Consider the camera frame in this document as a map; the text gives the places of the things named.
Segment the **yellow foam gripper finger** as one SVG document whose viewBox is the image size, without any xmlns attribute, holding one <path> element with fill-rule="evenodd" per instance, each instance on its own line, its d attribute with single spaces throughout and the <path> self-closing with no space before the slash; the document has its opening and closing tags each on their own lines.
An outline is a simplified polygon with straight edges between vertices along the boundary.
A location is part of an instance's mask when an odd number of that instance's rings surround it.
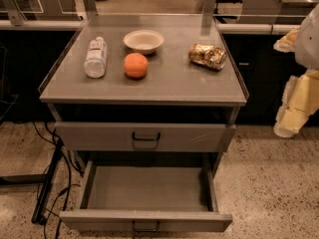
<svg viewBox="0 0 319 239">
<path fill-rule="evenodd" d="M 273 49 L 283 53 L 294 52 L 298 31 L 299 29 L 295 28 L 288 32 L 285 36 L 275 42 Z"/>
<path fill-rule="evenodd" d="M 300 77 L 291 76 L 283 92 L 273 131 L 280 137 L 292 137 L 318 110 L 319 71 L 307 70 Z"/>
</svg>

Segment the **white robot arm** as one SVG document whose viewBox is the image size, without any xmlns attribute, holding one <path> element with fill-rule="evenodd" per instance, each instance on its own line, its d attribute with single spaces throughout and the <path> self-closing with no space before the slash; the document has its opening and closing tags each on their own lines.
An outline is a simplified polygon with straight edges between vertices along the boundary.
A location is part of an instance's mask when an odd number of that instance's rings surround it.
<svg viewBox="0 0 319 239">
<path fill-rule="evenodd" d="M 286 83 L 273 128 L 280 137 L 292 137 L 319 110 L 319 5 L 273 48 L 293 52 L 296 63 L 306 68 L 302 76 L 291 76 Z"/>
</svg>

